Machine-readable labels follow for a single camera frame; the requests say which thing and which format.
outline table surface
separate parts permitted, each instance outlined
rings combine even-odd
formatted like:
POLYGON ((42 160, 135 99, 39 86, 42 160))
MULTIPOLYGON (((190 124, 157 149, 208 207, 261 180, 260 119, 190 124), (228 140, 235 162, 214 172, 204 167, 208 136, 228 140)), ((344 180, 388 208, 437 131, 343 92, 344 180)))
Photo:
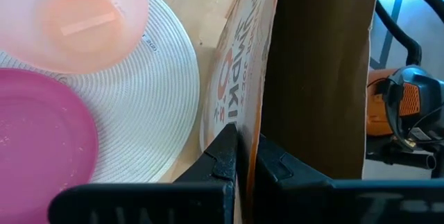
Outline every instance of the table surface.
POLYGON ((200 72, 200 102, 193 130, 176 163, 160 182, 174 181, 201 154, 199 148, 200 117, 208 70, 214 61, 217 42, 236 0, 164 0, 182 22, 196 50, 200 72))

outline pink plastic lid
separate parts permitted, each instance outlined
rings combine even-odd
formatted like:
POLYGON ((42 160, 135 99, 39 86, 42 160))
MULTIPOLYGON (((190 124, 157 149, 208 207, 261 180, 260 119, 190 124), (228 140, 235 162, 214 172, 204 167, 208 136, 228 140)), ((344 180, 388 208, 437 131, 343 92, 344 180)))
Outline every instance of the pink plastic lid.
POLYGON ((0 223, 47 223, 51 200, 90 180, 97 152, 94 120, 71 89, 0 69, 0 223))

